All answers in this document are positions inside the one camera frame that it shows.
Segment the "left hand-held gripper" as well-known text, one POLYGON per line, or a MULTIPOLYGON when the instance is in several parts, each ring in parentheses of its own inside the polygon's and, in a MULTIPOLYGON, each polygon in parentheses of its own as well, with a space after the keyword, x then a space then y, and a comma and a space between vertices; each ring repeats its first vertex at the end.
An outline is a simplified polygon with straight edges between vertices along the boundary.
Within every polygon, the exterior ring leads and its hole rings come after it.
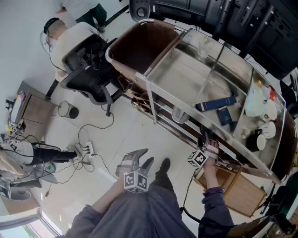
POLYGON ((132 193, 142 193, 148 190, 148 177, 154 158, 147 159, 140 166, 139 159, 148 152, 148 148, 139 149, 124 155, 121 163, 117 166, 115 175, 124 176, 124 190, 132 193))

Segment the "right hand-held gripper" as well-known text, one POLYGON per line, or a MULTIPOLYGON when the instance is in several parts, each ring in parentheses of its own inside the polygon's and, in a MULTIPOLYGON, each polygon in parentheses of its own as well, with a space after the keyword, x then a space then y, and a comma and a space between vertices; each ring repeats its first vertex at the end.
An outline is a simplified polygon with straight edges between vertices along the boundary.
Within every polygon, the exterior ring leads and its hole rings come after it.
POLYGON ((195 168, 201 168, 209 159, 217 162, 219 157, 219 143, 209 137, 205 131, 205 142, 199 137, 197 139, 197 150, 193 151, 187 158, 187 162, 195 168))

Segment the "grey shoe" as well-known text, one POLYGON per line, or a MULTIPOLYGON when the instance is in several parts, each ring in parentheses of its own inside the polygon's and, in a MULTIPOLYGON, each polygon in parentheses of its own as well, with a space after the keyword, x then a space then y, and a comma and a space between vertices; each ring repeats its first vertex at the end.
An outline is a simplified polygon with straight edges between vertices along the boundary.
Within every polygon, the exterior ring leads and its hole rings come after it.
POLYGON ((182 111, 177 106, 173 107, 171 115, 172 115, 172 119, 179 124, 186 123, 190 118, 190 116, 187 113, 182 111))

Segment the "wooden three-tier shelf cart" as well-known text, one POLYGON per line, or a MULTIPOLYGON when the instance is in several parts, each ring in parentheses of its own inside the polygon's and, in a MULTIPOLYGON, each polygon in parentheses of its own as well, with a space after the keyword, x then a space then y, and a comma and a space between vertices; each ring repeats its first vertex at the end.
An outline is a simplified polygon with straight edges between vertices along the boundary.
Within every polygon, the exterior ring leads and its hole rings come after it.
POLYGON ((252 218, 267 198, 265 190, 242 174, 246 171, 243 166, 232 165, 231 169, 228 169, 216 164, 214 167, 226 206, 234 212, 252 218))

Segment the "metal shelving cart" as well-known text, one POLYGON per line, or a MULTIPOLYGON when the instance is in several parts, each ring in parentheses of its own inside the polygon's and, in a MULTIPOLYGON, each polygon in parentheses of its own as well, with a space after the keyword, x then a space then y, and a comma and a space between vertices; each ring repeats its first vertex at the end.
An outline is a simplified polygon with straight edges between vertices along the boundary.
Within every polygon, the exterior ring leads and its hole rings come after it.
POLYGON ((221 145, 235 153, 232 165, 243 166, 245 173, 271 179, 276 184, 277 177, 272 166, 278 152, 284 128, 286 104, 276 90, 277 119, 276 135, 266 139, 261 151, 251 152, 246 140, 256 129, 267 122, 260 116, 248 117, 245 113, 246 98, 252 84, 263 91, 264 104, 270 99, 269 81, 249 62, 245 61, 223 44, 207 35, 194 30, 175 26, 180 33, 176 44, 165 54, 147 77, 145 83, 152 109, 151 117, 155 122, 166 121, 166 128, 173 130, 184 141, 195 145, 198 137, 205 131, 217 139, 221 145), (198 53, 199 39, 207 37, 213 42, 207 58, 198 53), (227 106, 232 123, 221 126, 216 110, 200 112, 195 104, 235 96, 237 103, 227 106), (190 118, 179 124, 172 119, 172 109, 177 106, 190 118))

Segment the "person's left forearm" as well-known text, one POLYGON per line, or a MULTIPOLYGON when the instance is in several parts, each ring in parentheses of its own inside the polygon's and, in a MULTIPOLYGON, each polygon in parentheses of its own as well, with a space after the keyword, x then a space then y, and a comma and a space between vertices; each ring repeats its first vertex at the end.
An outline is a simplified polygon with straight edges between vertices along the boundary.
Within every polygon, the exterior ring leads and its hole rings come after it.
POLYGON ((121 174, 110 189, 102 195, 91 207, 100 214, 105 214, 113 201, 124 191, 124 176, 121 174))

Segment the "black rounded object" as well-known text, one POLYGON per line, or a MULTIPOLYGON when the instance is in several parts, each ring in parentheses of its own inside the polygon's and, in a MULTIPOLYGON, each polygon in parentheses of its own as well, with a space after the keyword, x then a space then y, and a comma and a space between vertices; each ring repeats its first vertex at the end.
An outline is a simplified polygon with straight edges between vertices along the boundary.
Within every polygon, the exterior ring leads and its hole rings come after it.
POLYGON ((170 169, 170 159, 169 158, 165 158, 160 166, 160 172, 162 173, 166 173, 168 172, 168 170, 170 169))

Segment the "brown wooden side cabinet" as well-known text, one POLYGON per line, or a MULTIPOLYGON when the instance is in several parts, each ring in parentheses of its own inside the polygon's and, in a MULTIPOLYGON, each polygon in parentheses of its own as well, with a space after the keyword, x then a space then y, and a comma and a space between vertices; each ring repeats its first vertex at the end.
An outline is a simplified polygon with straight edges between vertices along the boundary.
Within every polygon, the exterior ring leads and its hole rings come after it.
POLYGON ((25 123, 24 137, 30 142, 41 142, 56 106, 51 101, 30 95, 21 118, 25 123))

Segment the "small navy box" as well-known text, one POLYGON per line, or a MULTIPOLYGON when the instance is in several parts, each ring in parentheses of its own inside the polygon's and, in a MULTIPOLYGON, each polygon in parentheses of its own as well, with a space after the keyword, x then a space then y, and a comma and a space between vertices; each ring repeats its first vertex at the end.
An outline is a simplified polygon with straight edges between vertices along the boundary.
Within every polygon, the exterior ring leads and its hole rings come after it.
POLYGON ((225 126, 233 122, 227 106, 218 108, 216 112, 217 112, 219 121, 221 123, 221 126, 225 126))

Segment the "long navy box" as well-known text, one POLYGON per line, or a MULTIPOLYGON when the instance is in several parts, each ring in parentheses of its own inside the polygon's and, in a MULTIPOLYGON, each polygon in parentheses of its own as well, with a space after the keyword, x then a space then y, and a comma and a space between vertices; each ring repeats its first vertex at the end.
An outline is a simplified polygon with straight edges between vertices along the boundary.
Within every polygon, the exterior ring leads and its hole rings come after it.
POLYGON ((227 98, 221 98, 206 102, 201 102, 198 104, 195 104, 195 108, 200 112, 210 111, 214 109, 218 109, 224 106, 231 106, 237 103, 236 97, 231 96, 227 98))

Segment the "person's grey clothing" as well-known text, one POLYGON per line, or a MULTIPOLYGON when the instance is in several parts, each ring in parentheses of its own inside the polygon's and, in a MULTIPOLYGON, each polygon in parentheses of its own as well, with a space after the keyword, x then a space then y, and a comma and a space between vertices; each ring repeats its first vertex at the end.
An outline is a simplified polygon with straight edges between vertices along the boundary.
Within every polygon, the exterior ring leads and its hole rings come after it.
POLYGON ((183 222, 176 195, 152 182, 145 193, 123 191, 105 214, 87 205, 63 238, 226 238, 228 230, 183 222))

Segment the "white power strip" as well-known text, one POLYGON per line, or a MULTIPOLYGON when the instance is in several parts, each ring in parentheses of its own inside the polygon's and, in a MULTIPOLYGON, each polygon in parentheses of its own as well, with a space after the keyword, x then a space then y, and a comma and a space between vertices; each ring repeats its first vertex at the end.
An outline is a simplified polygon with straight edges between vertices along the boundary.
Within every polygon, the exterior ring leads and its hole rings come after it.
POLYGON ((87 154, 90 159, 95 157, 95 152, 91 141, 86 143, 85 149, 87 150, 87 154))

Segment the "white ceramic cup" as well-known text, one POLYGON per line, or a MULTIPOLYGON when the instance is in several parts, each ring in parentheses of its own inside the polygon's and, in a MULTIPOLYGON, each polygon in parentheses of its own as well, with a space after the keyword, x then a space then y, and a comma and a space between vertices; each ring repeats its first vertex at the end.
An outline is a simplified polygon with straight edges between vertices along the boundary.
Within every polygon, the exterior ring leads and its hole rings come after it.
POLYGON ((256 144, 257 144, 257 149, 260 150, 260 151, 265 148, 266 138, 264 137, 264 135, 262 135, 262 134, 258 135, 257 140, 256 140, 256 144))
POLYGON ((269 99, 267 100, 261 118, 263 121, 272 121, 277 119, 277 107, 275 103, 269 99))
POLYGON ((266 139, 271 139, 276 135, 276 126, 274 122, 267 122, 259 127, 262 130, 262 134, 266 139))

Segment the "clear drinking glass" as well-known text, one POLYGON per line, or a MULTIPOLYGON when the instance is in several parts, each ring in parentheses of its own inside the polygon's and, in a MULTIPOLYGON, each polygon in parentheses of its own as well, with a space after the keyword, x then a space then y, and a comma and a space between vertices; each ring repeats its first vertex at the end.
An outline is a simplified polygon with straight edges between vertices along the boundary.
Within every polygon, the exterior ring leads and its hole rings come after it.
POLYGON ((197 53, 201 58, 203 59, 207 58, 212 48, 213 48, 213 42, 209 38, 201 37, 199 39, 197 53))

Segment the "black screen stand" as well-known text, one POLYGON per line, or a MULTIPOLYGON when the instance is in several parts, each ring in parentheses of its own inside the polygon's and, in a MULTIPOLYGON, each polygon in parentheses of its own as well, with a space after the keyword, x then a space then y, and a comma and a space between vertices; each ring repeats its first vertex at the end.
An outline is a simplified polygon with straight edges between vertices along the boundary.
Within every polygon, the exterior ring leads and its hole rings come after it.
POLYGON ((193 25, 251 56, 276 79, 298 69, 298 0, 129 0, 134 21, 193 25))

